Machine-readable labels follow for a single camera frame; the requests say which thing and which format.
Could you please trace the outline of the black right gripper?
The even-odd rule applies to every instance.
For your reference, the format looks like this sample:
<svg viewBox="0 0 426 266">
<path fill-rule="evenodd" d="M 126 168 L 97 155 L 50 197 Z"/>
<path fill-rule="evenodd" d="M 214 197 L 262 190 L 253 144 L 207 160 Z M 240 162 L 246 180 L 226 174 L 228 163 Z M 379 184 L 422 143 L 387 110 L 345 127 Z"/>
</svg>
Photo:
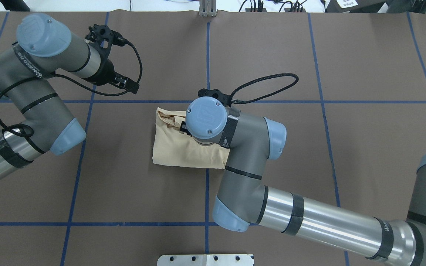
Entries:
<svg viewBox="0 0 426 266">
<path fill-rule="evenodd" d="M 181 122 L 181 125 L 180 125 L 180 128 L 179 128 L 179 131 L 180 131 L 180 133 L 182 133 L 182 134 L 185 134 L 185 135 L 187 135 L 187 136 L 193 137 L 193 136 L 191 135 L 191 133 L 189 132 L 189 130 L 188 130 L 188 128 L 187 128 L 187 126 L 186 126 L 186 121 L 182 121 L 182 122 Z"/>
</svg>

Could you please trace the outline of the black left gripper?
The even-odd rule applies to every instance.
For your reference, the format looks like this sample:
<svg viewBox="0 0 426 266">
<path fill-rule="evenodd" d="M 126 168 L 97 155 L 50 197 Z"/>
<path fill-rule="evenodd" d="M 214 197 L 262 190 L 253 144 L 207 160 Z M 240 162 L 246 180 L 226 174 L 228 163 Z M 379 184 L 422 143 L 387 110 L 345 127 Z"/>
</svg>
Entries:
<svg viewBox="0 0 426 266">
<path fill-rule="evenodd" d="M 135 46 L 119 32 L 111 30 L 107 25 L 93 25 L 88 27 L 88 30 L 89 34 L 85 39 L 88 41 L 88 45 L 98 52 L 100 65 L 96 67 L 94 74 L 90 74 L 85 78 L 85 81 L 96 86 L 108 83 L 119 89 L 124 89 L 127 93 L 137 94 L 140 86 L 140 77 L 138 77 L 137 81 L 134 81 L 115 72 L 113 63 L 108 59 L 112 45 L 119 47 L 128 45 L 135 51 L 136 57 L 140 62 L 140 56 Z"/>
</svg>

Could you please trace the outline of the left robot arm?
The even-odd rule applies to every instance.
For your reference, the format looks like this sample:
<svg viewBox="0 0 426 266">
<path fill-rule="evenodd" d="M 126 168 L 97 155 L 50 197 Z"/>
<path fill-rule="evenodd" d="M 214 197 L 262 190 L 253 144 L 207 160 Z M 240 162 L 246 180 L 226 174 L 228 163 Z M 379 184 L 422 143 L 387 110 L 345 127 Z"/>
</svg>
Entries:
<svg viewBox="0 0 426 266">
<path fill-rule="evenodd" d="M 50 151 L 61 155 L 83 142 L 86 132 L 48 80 L 64 78 L 95 86 L 110 84 L 137 93 L 136 81 L 115 71 L 108 58 L 112 45 L 135 46 L 107 25 L 89 27 L 84 39 L 44 13 L 22 20 L 16 42 L 0 54 L 0 180 Z"/>
</svg>

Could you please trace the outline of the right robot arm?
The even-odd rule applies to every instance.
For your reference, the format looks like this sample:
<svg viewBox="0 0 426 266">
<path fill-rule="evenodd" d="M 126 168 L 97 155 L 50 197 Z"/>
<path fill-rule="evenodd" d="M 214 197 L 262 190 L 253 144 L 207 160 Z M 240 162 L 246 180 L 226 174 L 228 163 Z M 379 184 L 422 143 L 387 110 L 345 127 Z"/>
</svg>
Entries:
<svg viewBox="0 0 426 266">
<path fill-rule="evenodd" d="M 214 187 L 211 252 L 258 265 L 426 265 L 426 103 L 252 103 L 202 97 L 186 111 L 214 146 L 235 125 Z"/>
</svg>

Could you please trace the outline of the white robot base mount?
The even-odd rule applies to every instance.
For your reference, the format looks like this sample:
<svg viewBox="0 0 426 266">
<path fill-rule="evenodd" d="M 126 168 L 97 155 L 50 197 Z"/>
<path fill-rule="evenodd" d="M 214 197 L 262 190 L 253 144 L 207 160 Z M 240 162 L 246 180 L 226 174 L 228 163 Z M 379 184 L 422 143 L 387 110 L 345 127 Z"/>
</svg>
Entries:
<svg viewBox="0 0 426 266">
<path fill-rule="evenodd" d="M 254 266 L 252 254 L 162 255 L 157 266 Z"/>
</svg>

